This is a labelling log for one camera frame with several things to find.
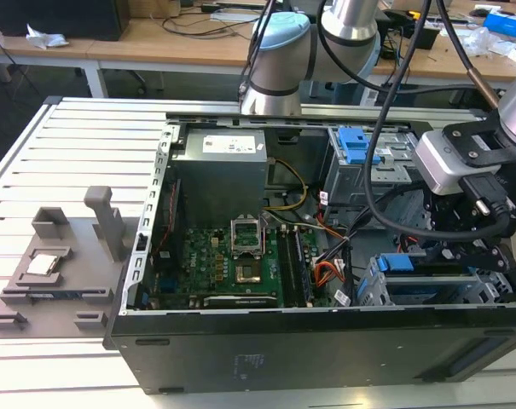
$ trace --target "blue box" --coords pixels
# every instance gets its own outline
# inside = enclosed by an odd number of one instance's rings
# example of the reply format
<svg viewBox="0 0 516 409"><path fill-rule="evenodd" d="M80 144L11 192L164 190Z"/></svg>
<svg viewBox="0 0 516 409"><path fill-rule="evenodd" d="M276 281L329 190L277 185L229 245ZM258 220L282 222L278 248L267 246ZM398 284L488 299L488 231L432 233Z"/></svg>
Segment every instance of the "blue box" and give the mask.
<svg viewBox="0 0 516 409"><path fill-rule="evenodd" d="M516 37L516 15L489 13L483 23L483 27L487 27L492 32Z"/></svg>

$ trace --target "metal bracket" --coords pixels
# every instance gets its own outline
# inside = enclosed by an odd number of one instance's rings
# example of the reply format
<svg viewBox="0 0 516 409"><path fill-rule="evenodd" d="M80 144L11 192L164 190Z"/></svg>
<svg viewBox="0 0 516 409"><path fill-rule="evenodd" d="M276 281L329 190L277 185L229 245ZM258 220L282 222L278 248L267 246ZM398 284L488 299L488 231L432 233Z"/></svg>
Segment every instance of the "metal bracket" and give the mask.
<svg viewBox="0 0 516 409"><path fill-rule="evenodd" d="M516 145L502 130L498 111L491 112L485 121L447 125L444 136L462 162L473 168L516 162Z"/></svg>

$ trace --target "white paper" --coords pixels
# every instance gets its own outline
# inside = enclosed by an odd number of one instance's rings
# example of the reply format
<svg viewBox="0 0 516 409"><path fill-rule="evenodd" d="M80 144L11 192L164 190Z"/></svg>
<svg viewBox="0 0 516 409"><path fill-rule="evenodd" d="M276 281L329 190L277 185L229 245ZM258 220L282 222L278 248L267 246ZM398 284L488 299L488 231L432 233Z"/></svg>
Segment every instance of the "white paper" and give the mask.
<svg viewBox="0 0 516 409"><path fill-rule="evenodd" d="M45 34L44 32L38 32L32 29L28 24L26 25L26 29L28 30L28 34L26 34L28 43L39 49L61 47L69 44L62 34Z"/></svg>

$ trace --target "wire bundle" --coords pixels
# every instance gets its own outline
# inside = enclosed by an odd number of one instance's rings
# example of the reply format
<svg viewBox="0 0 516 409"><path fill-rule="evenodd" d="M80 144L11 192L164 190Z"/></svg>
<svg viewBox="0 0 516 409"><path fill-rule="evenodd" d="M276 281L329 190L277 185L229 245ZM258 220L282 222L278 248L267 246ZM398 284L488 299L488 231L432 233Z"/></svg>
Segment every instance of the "wire bundle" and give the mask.
<svg viewBox="0 0 516 409"><path fill-rule="evenodd" d="M165 234L163 235L163 238L159 242L159 245L152 253L152 258L157 256L157 253L160 252L161 248L163 247L163 244L166 242L166 239L169 237L169 234L171 233L173 217L174 217L174 197L175 196L176 196L176 183L174 182L172 184L171 199L169 200L169 224L166 227Z"/></svg>
<svg viewBox="0 0 516 409"><path fill-rule="evenodd" d="M326 269L327 272L321 277L322 270ZM339 270L331 262L319 262L315 265L315 283L316 287L322 287L333 277L337 277L341 281L345 282L345 277L341 275Z"/></svg>

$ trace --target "connector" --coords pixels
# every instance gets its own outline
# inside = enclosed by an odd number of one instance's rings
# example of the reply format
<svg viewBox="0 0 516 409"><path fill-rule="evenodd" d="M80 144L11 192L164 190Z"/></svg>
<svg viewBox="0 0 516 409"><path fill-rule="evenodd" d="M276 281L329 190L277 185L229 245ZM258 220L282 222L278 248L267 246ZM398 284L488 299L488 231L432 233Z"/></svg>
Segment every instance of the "connector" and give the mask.
<svg viewBox="0 0 516 409"><path fill-rule="evenodd" d="M484 216L492 214L497 219L509 213L506 190L492 173L464 176L459 186Z"/></svg>

